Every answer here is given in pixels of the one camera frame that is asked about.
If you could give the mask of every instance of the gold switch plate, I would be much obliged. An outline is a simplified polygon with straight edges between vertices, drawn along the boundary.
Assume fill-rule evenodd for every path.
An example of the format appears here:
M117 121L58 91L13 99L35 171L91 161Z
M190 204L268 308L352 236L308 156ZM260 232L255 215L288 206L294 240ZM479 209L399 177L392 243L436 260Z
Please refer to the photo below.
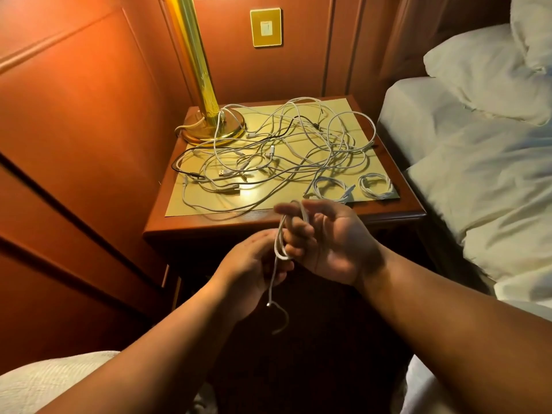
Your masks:
M281 9L251 10L251 33L253 46L281 45Z

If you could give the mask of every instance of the gold lamp pole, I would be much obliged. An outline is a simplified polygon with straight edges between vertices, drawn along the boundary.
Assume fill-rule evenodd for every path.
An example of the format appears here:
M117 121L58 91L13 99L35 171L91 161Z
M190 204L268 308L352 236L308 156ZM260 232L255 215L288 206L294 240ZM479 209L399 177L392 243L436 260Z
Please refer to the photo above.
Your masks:
M167 0L170 16L176 30L176 39L184 57L184 73L192 98L199 106L199 112L184 121L186 127L181 135L188 142L199 144L214 138L219 104L212 88L209 66L203 50L202 37L199 32L196 8L193 0ZM244 117L232 110L224 113L218 129L217 139L237 138L243 134Z

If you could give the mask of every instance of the beige placemat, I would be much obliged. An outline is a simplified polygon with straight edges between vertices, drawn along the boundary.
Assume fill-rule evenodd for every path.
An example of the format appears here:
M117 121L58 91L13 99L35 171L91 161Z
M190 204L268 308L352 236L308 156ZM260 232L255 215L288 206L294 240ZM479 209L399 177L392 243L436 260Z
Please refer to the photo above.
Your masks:
M323 102L325 105L330 107L335 113L340 113L343 111L349 111L351 110L349 103L347 99L336 99L336 100L326 100ZM262 113L270 114L274 112L276 109L278 109L280 106L278 105L272 105L272 106L258 106L253 108L255 111L259 111ZM328 116L328 113L325 112L324 115L320 116L320 107L317 103L301 103L298 105L299 112L301 115L306 116L313 122L317 123L320 121L321 128L327 128L327 125L331 119L331 116ZM259 113L256 113L249 109L237 109L241 114L244 115L245 121L247 124L247 128L249 130L254 130L258 128L266 119L266 116L260 115ZM284 113L286 116L290 116L293 118L297 115L297 110L294 108L289 108ZM352 113L341 115L342 121L348 131L348 133L355 138L356 146L360 147L362 145L366 145L367 138L362 131L360 125L358 124L355 115ZM283 126L287 127L289 124L289 121L284 122ZM265 127L261 132L268 132L272 127L272 121L269 121L266 123ZM339 123L339 120L336 118L331 123L330 129L335 133L336 135L341 134L341 125ZM300 126L296 126L295 128L292 127L290 132L288 133L296 133L296 132L302 132L302 129ZM311 135L311 139L316 142L317 145L324 145L321 139L318 139L316 135ZM312 143L306 138L305 135L296 135L293 137L287 138L287 141L293 146L293 149L301 154L306 155L307 152L309 152L313 145ZM246 147L249 143L245 141L236 140L232 142L231 146L244 146ZM283 157L286 157L288 159L293 160L294 162L299 162L300 158L297 158L297 156L293 155L293 153L290 152L288 147L283 144L281 141L275 140L273 145L275 145L275 153L276 155L280 155ZM376 154L374 153L372 148L367 149L366 155L368 156L368 160L363 166L359 166L356 168L348 169L348 170L327 170L322 173L322 175L328 176L328 177L335 177L347 184L347 186L351 186L353 184L356 184L357 187L353 190L352 193L352 201L366 201L366 200L372 200L371 198L366 197L361 190L358 188L358 177L362 174L366 173L381 173L386 174L385 170L382 167L382 164L380 163L380 160L376 157ZM314 160L320 160L327 156L326 152L320 151L311 156L311 159ZM198 172L199 169L202 167L203 162L205 161L206 155L201 152L194 152L190 153L182 162L181 168L185 171L189 172ZM232 168L235 168L236 166L236 159L237 156L234 154L225 154L222 157L223 162L231 166ZM355 163L359 163L362 161L362 155L356 154L354 156L351 156L350 159L347 159L346 162L349 162L351 165ZM261 161L252 161L250 167L256 166L261 164ZM285 162L282 160L282 162L278 163L278 167L284 169L289 168L292 166L292 164ZM216 160L214 160L209 168L207 169L208 174L210 177L215 178L217 177L218 171L223 169L224 167L221 166ZM266 179L266 177L269 175L267 172L262 171L256 171L249 173L247 175L248 181L256 181L256 180L263 180ZM172 195L170 196L169 205L167 207L167 212L165 213L165 216L182 216L182 215L197 215L197 214L210 214L211 211L204 210L202 208L192 208L191 206L185 205L182 201L182 182L183 182L183 175L178 174L175 182L175 186L172 191ZM280 182L281 179L273 179L266 181L264 183L256 184L256 185L242 185L240 187L240 190L238 193L235 194L221 194L221 193L212 193L205 191L199 184L192 183L191 179L189 178L190 182L188 186L186 187L185 197L186 201L188 201L191 204L197 204L206 206L208 208L214 208L214 209L220 209L221 211L231 210L232 208L236 208L238 206L243 206L250 204L252 202L255 202L259 200L260 198L266 196L273 188L275 188ZM231 183L233 179L225 180L225 182ZM236 181L243 181L241 177L236 177ZM271 197L267 198L265 201L260 203L255 207L255 209L267 209L272 208L276 203L280 202L289 202L292 200L298 200L303 197L303 193L305 192L305 189L307 188L311 178L303 179L303 180L297 180L297 181L291 181L287 183L284 187L282 187L280 190L278 190L275 194L273 194ZM336 186L334 184L321 181L319 183L320 191L322 194L324 194L329 199L338 199L343 194L343 189L339 186ZM376 193L383 193L386 190L386 185L383 180L372 183L370 186ZM397 198L398 195L395 192L394 195L391 195L389 199ZM306 198L310 199L316 199L313 190L311 189L309 194L306 196Z

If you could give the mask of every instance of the forearm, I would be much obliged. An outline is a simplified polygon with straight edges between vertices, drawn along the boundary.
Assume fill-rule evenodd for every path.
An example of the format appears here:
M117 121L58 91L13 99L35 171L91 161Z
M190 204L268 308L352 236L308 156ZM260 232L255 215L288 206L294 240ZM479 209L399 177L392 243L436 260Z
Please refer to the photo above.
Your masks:
M210 282L40 412L185 412L235 324L229 305Z
M390 250L361 292L429 369L478 412L545 412L552 323Z

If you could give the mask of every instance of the person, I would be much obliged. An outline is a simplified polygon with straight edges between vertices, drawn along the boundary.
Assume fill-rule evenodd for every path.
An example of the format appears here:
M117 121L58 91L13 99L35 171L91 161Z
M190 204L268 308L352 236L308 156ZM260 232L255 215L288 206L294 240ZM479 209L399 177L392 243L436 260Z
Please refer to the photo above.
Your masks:
M348 206L279 204L285 250L324 278L354 286L464 404L480 413L552 410L552 323L443 278L379 244ZM277 229L237 244L209 282L41 414L185 412L239 320L272 274ZM279 262L275 284L293 270Z

